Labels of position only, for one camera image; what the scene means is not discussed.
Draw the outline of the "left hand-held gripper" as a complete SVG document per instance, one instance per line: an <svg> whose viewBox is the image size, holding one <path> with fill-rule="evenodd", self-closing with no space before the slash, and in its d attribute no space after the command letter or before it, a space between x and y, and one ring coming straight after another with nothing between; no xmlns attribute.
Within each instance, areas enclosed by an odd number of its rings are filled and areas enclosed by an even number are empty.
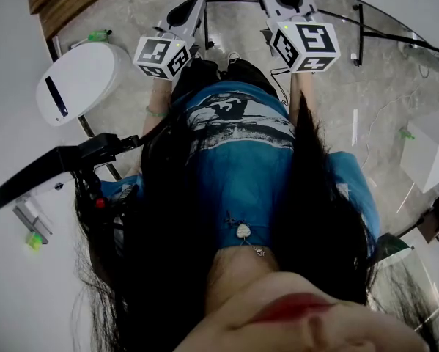
<svg viewBox="0 0 439 352"><path fill-rule="evenodd" d="M205 0L176 0L161 13L152 37L139 39L133 64L152 78L175 80L199 50L195 33L201 25Z"/></svg>

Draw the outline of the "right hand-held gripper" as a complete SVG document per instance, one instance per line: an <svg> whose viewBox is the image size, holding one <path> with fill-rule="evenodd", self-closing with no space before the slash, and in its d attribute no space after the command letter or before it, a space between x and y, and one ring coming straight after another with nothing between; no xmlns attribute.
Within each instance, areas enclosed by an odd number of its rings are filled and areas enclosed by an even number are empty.
<svg viewBox="0 0 439 352"><path fill-rule="evenodd" d="M341 56L336 32L314 0L259 0L267 15L262 33L272 55L291 73L325 72Z"/></svg>

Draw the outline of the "person's left forearm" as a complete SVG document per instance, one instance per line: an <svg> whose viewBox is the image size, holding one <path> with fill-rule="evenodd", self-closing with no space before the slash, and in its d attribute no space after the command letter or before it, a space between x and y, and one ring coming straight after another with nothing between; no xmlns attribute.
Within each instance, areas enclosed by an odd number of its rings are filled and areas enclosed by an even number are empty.
<svg viewBox="0 0 439 352"><path fill-rule="evenodd" d="M147 116L142 133L146 135L155 128L170 112L172 82L155 78L147 105Z"/></svg>

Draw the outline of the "person's right forearm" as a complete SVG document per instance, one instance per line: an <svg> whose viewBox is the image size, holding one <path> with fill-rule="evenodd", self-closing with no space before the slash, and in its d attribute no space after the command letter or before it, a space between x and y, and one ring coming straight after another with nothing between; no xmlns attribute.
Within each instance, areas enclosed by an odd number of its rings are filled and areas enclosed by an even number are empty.
<svg viewBox="0 0 439 352"><path fill-rule="evenodd" d="M317 99L312 73L293 73L290 81L289 120L296 125L300 110L300 99L306 99L306 105L313 118L317 117Z"/></svg>

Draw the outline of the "person's black trousers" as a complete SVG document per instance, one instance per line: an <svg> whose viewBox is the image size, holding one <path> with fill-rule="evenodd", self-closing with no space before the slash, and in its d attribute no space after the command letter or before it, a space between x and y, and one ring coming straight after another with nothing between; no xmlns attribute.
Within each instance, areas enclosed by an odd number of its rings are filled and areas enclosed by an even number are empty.
<svg viewBox="0 0 439 352"><path fill-rule="evenodd" d="M261 70L244 59L235 60L228 65L226 71L220 72L215 62L195 58L188 67L182 69L171 99L176 101L220 81L243 82L259 87L275 98L278 97L275 88Z"/></svg>

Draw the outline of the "white oval appliance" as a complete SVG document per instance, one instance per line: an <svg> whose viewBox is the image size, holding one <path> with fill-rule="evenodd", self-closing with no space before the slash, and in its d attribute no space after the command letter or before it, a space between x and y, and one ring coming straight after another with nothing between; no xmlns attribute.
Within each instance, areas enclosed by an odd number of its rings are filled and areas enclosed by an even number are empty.
<svg viewBox="0 0 439 352"><path fill-rule="evenodd" d="M85 43L68 51L37 85L43 119L57 127L80 117L119 86L131 65L128 53L109 43Z"/></svg>

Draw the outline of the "person's blue printed shirt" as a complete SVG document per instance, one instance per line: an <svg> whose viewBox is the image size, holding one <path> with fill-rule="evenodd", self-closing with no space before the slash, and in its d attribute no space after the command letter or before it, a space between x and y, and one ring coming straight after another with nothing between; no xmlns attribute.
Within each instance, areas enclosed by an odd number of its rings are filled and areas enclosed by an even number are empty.
<svg viewBox="0 0 439 352"><path fill-rule="evenodd" d="M283 200L290 181L292 140L311 143L296 133L278 99L259 87L222 81L205 88L180 109L194 133L191 155L199 165L199 190L203 207L217 207L215 233L220 249L239 246L235 232L246 224L250 242L271 247L271 217L276 200ZM310 153L298 154L297 164L311 164ZM337 152L324 159L336 195L348 200L361 217L368 255L380 234L380 220L366 180L354 155Z"/></svg>

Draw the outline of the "white cabinet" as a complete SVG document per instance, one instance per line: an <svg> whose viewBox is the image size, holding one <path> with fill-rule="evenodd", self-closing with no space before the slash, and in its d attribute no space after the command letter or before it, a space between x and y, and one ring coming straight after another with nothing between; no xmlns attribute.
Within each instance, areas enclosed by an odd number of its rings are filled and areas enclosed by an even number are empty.
<svg viewBox="0 0 439 352"><path fill-rule="evenodd" d="M422 193L439 184L439 110L411 120L400 166Z"/></svg>

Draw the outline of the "black and white machine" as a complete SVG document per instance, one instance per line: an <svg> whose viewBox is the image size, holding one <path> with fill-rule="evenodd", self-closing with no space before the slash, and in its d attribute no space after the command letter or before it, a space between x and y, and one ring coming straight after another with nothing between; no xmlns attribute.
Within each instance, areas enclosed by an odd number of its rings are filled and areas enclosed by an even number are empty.
<svg viewBox="0 0 439 352"><path fill-rule="evenodd" d="M65 174L84 181L92 197L101 196L100 180L94 173L99 165L140 147L144 140L137 135L120 139L101 133L76 146L58 146L24 167L0 186L0 210L25 196L38 194L65 183Z"/></svg>

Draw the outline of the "cluttered work desk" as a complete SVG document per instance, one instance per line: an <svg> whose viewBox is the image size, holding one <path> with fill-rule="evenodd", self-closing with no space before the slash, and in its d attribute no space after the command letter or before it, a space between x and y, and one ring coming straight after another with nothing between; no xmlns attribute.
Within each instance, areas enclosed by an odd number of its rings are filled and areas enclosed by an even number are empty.
<svg viewBox="0 0 439 352"><path fill-rule="evenodd" d="M427 243L439 241L439 197L421 214L417 228Z"/></svg>

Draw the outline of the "bright green small container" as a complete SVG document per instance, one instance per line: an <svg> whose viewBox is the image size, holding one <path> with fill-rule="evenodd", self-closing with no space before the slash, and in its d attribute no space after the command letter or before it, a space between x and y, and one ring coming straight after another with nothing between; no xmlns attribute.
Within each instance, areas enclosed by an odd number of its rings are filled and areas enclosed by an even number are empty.
<svg viewBox="0 0 439 352"><path fill-rule="evenodd" d="M26 245L34 252L38 252L43 245L43 237L37 232L30 232L26 236Z"/></svg>

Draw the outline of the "black metal table frame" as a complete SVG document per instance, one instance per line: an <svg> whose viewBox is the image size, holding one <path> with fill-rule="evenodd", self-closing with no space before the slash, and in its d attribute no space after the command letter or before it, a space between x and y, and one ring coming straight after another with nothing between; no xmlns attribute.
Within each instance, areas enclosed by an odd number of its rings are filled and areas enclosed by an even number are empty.
<svg viewBox="0 0 439 352"><path fill-rule="evenodd" d="M236 0L238 2L256 2L260 4L262 10L266 9L265 0ZM358 20L353 20L347 16L339 15L334 12L330 12L327 10L320 10L313 6L310 3L311 0L271 0L273 4L280 5L282 3L286 3L284 6L291 13L302 13L303 18L306 20L311 20L316 18L319 13L323 15L330 16L332 18L338 18L345 22L354 24L359 28L358 34L358 55L353 59L353 63L355 66L360 67L362 65L363 55L364 55L364 39L367 37L390 40L398 43L404 43L413 47L415 49L426 49L429 54L437 53L439 54L439 48L431 45L425 40L418 39L417 34L411 30L407 26L404 26L403 29L409 33L409 35L395 35L382 32L372 26L368 26L364 23L364 3L361 1L358 4L353 5L353 10L358 12Z"/></svg>

